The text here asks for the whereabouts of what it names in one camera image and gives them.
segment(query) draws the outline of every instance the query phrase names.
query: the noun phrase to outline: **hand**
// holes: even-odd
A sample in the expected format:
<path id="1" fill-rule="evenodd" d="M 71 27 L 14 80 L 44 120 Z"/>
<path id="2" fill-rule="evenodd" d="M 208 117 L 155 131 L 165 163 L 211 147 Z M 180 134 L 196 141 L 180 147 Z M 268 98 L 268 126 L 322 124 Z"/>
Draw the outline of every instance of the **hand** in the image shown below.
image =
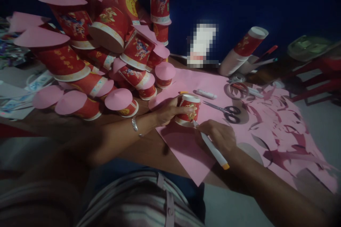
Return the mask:
<path id="1" fill-rule="evenodd" d="M 236 137 L 233 128 L 214 120 L 207 120 L 196 126 L 197 130 L 210 136 L 214 146 L 221 152 L 224 157 L 236 147 Z"/>
<path id="2" fill-rule="evenodd" d="M 191 107 L 177 107 L 183 94 L 174 97 L 168 104 L 154 112 L 158 126 L 166 126 L 178 114 L 189 114 L 194 111 Z"/>

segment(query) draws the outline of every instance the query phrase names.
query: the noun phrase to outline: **red chair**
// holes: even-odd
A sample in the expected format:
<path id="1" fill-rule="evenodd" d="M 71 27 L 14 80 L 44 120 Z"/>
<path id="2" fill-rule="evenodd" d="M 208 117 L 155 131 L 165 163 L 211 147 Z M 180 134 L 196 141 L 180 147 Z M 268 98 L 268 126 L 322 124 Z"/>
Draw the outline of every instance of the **red chair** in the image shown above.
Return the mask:
<path id="1" fill-rule="evenodd" d="M 303 82 L 303 86 L 309 87 L 311 85 L 315 85 L 327 80 L 330 80 L 330 82 L 291 98 L 293 102 L 306 99 L 308 97 L 315 96 L 321 93 L 341 90 L 341 59 L 335 60 L 332 58 L 318 58 L 316 60 L 313 60 L 311 63 L 303 66 L 302 68 L 283 77 L 282 80 L 315 69 L 320 69 L 322 71 L 322 74 L 319 74 Z"/>

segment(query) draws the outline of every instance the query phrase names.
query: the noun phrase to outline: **blue wall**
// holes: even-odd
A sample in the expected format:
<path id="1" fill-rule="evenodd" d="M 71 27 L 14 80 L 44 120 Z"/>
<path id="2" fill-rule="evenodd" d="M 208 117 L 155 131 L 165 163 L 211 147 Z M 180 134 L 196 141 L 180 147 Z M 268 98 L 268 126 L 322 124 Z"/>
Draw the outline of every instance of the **blue wall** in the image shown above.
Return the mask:
<path id="1" fill-rule="evenodd" d="M 149 9 L 149 0 L 139 0 Z M 52 17 L 49 7 L 37 0 L 5 0 L 1 16 L 13 11 Z M 269 36 L 255 54 L 277 44 L 273 56 L 281 56 L 287 45 L 303 34 L 341 39 L 341 0 L 170 0 L 172 24 L 169 46 L 172 53 L 186 55 L 187 36 L 200 19 L 219 24 L 214 59 L 222 60 L 252 26 L 261 26 Z"/>

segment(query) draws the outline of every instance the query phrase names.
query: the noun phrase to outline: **red pen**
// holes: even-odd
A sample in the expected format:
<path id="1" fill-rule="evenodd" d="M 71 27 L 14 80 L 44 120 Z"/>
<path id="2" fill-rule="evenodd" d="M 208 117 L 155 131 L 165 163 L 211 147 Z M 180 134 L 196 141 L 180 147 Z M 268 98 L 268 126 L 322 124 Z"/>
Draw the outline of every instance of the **red pen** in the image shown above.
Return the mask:
<path id="1" fill-rule="evenodd" d="M 270 54 L 271 54 L 272 52 L 274 52 L 277 48 L 278 48 L 277 45 L 273 46 L 271 49 L 269 49 L 267 52 L 265 52 L 264 55 L 262 55 L 260 58 L 258 58 L 258 59 L 254 62 L 254 64 L 257 63 L 257 62 L 259 62 L 259 60 L 260 60 L 261 58 L 270 55 Z"/>

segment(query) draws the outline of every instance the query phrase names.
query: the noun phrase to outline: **table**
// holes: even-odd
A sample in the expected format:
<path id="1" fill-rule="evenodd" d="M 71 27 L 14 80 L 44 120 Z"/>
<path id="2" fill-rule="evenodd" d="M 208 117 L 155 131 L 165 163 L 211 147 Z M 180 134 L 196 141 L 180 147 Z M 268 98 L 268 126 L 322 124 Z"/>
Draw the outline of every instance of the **table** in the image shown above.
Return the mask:
<path id="1" fill-rule="evenodd" d="M 187 68 L 185 61 L 186 60 L 184 60 L 184 64 L 182 64 L 171 57 L 169 58 L 170 63 L 172 63 L 176 68 L 181 69 Z M 192 68 L 190 70 L 216 72 L 216 69 L 203 70 Z M 158 93 L 162 91 L 160 88 L 157 88 L 157 90 Z M 137 115 L 142 115 L 149 112 L 148 101 L 140 99 L 137 91 L 133 92 L 133 96 L 139 103 L 139 111 Z M 94 121 L 84 121 L 77 117 L 60 116 L 50 109 L 35 109 L 24 120 L 9 121 L 7 119 L 0 118 L 0 123 L 21 128 L 40 136 L 52 137 L 59 143 L 65 143 L 77 136 L 79 132 L 82 132 L 82 130 L 88 128 L 89 126 L 101 126 L 123 119 L 123 117 L 113 113 L 108 109 L 105 109 L 102 116 Z M 152 130 L 150 133 L 131 145 L 129 148 L 123 151 L 119 157 L 189 178 L 189 175 L 185 169 L 182 167 L 180 162 L 177 160 L 156 130 Z M 246 190 L 238 180 L 226 174 L 226 172 L 224 172 L 224 170 L 218 164 L 214 165 L 213 169 L 208 174 L 204 182 L 223 188 L 241 191 L 243 193 L 245 193 Z"/>

